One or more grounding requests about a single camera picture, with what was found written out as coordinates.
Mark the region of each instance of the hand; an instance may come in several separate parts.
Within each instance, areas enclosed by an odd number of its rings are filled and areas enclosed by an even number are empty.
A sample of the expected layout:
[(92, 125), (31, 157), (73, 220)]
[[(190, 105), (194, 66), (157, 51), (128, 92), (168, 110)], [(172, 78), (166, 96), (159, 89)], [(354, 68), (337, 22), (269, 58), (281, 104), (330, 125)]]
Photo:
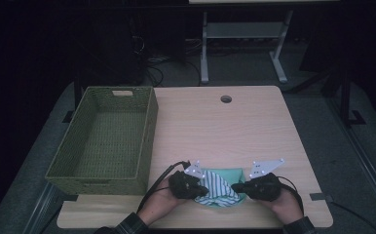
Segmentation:
[(280, 197), (277, 200), (273, 202), (258, 200), (258, 202), (274, 212), (277, 218), (285, 225), (303, 217), (297, 200), (291, 192), (284, 188), (282, 188)]
[(137, 213), (147, 226), (166, 216), (174, 208), (187, 201), (175, 198), (168, 187), (169, 177), (165, 178), (157, 187), (157, 190), (164, 189), (154, 192), (148, 198), (143, 208)]

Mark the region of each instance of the sleeve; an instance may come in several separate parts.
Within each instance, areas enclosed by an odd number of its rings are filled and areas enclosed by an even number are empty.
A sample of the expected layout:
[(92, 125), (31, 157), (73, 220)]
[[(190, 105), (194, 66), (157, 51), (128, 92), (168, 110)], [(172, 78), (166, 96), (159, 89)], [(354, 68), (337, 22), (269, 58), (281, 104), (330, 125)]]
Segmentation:
[(148, 226), (135, 213), (131, 213), (115, 228), (101, 227), (94, 234), (138, 234)]
[(317, 234), (315, 226), (308, 217), (303, 217), (283, 227), (284, 234)]

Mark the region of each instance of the green and white striped towel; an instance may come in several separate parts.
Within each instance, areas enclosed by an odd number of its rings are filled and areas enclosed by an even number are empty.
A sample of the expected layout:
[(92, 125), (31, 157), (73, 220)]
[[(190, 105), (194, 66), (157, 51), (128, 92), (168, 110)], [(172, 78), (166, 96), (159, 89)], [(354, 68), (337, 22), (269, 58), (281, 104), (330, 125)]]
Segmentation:
[(245, 181), (242, 169), (206, 169), (203, 173), (206, 177), (200, 180), (200, 185), (209, 192), (197, 197), (196, 202), (209, 207), (232, 207), (245, 198), (245, 194), (238, 194), (231, 188), (231, 184)]

